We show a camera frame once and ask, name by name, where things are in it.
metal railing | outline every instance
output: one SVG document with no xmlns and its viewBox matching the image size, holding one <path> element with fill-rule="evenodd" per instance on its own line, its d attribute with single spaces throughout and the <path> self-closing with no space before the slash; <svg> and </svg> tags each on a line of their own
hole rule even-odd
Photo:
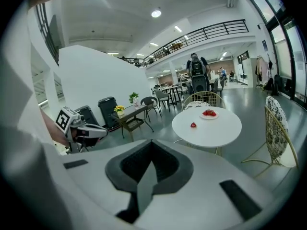
<svg viewBox="0 0 307 230">
<path fill-rule="evenodd" d="M 151 53 L 144 60 L 145 66 L 148 66 L 155 61 L 181 50 L 187 46 L 212 39 L 219 36 L 248 33 L 245 20 L 226 21 L 218 24 L 209 25 L 193 32 L 187 33 L 175 40 L 169 42 L 163 47 Z"/>
<path fill-rule="evenodd" d="M 144 59 L 140 59 L 140 58 L 120 58 L 120 57 L 118 57 L 118 59 L 122 59 L 123 61 L 126 61 L 126 62 L 128 62 L 132 65 L 135 65 L 136 67 L 146 67 Z"/>
<path fill-rule="evenodd" d="M 59 48 L 54 45 L 54 42 L 51 37 L 45 4 L 44 3 L 38 4 L 36 5 L 35 8 L 36 8 L 36 16 L 38 18 L 39 31 L 42 34 L 42 37 L 52 57 L 54 58 L 57 65 L 59 65 Z"/>
</svg>

recessed light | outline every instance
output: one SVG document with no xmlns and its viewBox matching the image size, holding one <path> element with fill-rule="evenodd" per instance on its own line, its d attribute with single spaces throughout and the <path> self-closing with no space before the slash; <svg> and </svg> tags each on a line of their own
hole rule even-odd
<svg viewBox="0 0 307 230">
<path fill-rule="evenodd" d="M 152 17 L 157 18 L 161 15 L 161 11 L 160 10 L 155 10 L 152 12 Z"/>
<path fill-rule="evenodd" d="M 181 30 L 178 26 L 175 25 L 175 28 L 176 28 L 180 33 L 182 32 L 182 30 Z"/>
</svg>

gold metal chair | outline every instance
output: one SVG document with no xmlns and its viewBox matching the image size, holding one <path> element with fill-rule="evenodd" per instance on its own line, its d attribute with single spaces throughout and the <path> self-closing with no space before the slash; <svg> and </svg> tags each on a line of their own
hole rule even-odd
<svg viewBox="0 0 307 230">
<path fill-rule="evenodd" d="M 266 142 L 264 144 L 266 144 L 268 147 L 271 157 L 271 162 L 267 162 L 260 159 L 249 159 L 260 148 L 262 148 L 264 144 L 261 147 L 259 147 L 254 153 L 252 153 L 250 156 L 248 156 L 246 159 L 242 161 L 242 163 L 257 161 L 268 165 L 267 168 L 265 168 L 255 177 L 264 173 L 274 164 L 288 168 L 292 168 L 295 166 L 298 168 L 297 155 L 293 147 L 293 144 L 288 136 L 288 133 L 285 131 L 282 124 L 278 121 L 278 119 L 275 117 L 272 111 L 267 106 L 265 106 L 264 109 L 265 109 L 265 124 L 266 124 L 265 127 Z"/>
<path fill-rule="evenodd" d="M 181 111 L 183 111 L 191 102 L 202 102 L 207 103 L 210 106 L 216 106 L 226 109 L 226 105 L 223 99 L 218 94 L 210 91 L 201 91 L 190 95 L 182 104 Z"/>
</svg>

flower vase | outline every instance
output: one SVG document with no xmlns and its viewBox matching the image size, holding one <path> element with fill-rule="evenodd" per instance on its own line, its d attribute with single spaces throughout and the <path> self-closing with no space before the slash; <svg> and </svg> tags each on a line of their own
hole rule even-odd
<svg viewBox="0 0 307 230">
<path fill-rule="evenodd" d="M 117 112 L 117 115 L 118 116 L 123 116 L 125 113 L 124 113 L 124 111 L 119 111 L 119 112 Z"/>
<path fill-rule="evenodd" d="M 139 99 L 137 97 L 133 98 L 133 105 L 134 105 L 135 109 L 139 109 L 140 108 Z"/>
</svg>

plate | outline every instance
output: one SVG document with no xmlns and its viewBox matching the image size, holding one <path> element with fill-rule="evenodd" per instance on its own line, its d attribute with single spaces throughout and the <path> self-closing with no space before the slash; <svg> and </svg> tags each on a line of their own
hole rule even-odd
<svg viewBox="0 0 307 230">
<path fill-rule="evenodd" d="M 216 112 L 216 111 L 214 111 L 214 112 L 216 113 L 216 116 L 214 116 L 214 117 L 213 117 L 213 116 L 209 116 L 209 115 L 208 115 L 208 116 L 205 116 L 205 115 L 203 115 L 203 114 L 201 114 L 200 117 L 203 118 L 203 119 L 208 119 L 208 120 L 216 119 L 216 118 L 219 117 L 219 113 Z"/>
</svg>

